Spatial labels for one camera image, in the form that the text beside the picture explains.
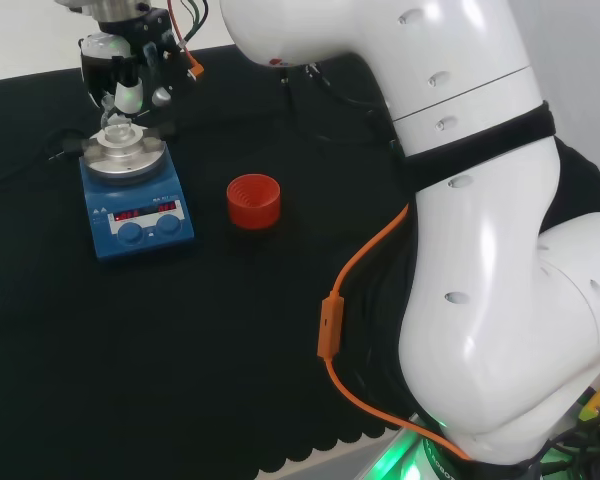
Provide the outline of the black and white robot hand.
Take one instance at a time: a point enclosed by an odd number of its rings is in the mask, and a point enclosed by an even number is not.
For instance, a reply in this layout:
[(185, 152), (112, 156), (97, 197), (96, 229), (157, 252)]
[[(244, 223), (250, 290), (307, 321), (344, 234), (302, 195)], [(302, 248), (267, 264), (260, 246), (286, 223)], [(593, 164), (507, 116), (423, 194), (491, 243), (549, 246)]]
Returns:
[(144, 91), (139, 75), (139, 61), (129, 42), (121, 36), (104, 32), (91, 34), (79, 41), (81, 73), (95, 104), (110, 95), (113, 107), (132, 116), (142, 109)]

